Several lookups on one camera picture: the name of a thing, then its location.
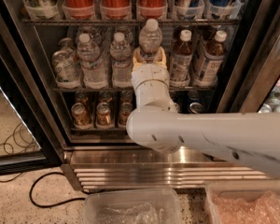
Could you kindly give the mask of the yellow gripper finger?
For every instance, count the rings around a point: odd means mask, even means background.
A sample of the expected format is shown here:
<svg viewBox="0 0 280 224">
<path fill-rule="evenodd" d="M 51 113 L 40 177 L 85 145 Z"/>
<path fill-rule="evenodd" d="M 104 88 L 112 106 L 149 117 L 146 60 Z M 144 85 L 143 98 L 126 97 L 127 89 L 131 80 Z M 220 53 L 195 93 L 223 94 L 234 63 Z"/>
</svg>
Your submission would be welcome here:
<svg viewBox="0 0 280 224">
<path fill-rule="evenodd" d="M 133 70 L 135 70 L 136 68 L 138 68 L 142 64 L 143 64 L 143 59 L 142 59 L 142 56 L 140 54 L 140 48 L 136 48 L 133 51 Z"/>
<path fill-rule="evenodd" d="M 166 59 L 166 54 L 165 54 L 165 51 L 164 51 L 163 47 L 159 48 L 159 50 L 157 52 L 157 55 L 156 55 L 155 63 L 157 65 L 161 65 L 164 68 L 167 67 L 167 59 Z"/>
</svg>

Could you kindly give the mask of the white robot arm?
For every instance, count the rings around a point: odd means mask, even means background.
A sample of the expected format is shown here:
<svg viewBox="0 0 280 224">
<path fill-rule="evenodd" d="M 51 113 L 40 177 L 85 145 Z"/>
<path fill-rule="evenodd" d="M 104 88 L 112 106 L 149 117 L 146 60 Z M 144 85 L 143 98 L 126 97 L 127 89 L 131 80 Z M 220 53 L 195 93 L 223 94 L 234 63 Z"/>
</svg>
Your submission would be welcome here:
<svg viewBox="0 0 280 224">
<path fill-rule="evenodd" d="M 181 114 L 170 97 L 164 50 L 149 63 L 136 49 L 132 61 L 136 109 L 126 130 L 136 144 L 160 153 L 189 147 L 280 178 L 280 113 Z"/>
</svg>

